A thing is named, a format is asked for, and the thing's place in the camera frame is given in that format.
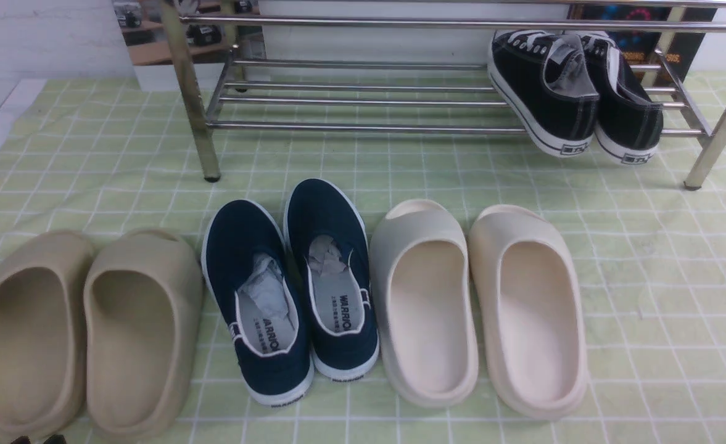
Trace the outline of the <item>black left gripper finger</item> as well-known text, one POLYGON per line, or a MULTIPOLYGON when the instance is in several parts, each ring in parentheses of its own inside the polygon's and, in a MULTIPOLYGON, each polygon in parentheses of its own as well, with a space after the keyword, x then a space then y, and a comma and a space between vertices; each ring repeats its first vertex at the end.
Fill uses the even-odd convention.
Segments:
POLYGON ((28 436, 21 436, 10 442, 10 444, 31 444, 31 440, 28 436))
POLYGON ((67 444, 67 441, 64 435, 51 435, 42 444, 67 444))

